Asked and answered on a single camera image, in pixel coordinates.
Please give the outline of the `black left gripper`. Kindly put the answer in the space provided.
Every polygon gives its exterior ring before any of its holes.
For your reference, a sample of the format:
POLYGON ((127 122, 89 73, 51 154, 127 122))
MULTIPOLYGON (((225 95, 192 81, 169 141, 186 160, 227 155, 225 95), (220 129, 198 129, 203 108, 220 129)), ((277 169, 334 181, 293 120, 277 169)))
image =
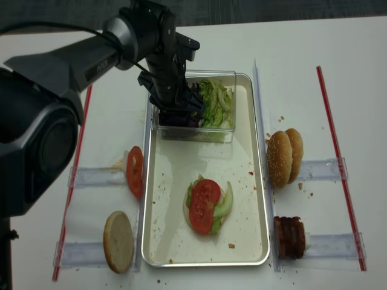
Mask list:
POLYGON ((186 62, 194 60, 200 43, 175 33, 171 45, 146 57, 149 72, 141 72, 138 82, 161 112, 200 112, 204 103, 186 81, 186 62))

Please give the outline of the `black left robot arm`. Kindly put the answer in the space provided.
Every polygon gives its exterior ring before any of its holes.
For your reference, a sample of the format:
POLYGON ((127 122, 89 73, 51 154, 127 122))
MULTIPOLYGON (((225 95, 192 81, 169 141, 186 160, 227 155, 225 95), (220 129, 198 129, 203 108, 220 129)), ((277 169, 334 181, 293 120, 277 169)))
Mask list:
POLYGON ((1 216, 25 214, 66 168, 85 121, 81 92, 111 68, 145 60, 138 82, 161 123, 189 126, 204 111, 185 78, 199 48, 176 31, 167 7, 133 1, 91 38, 8 59, 1 68, 1 216))

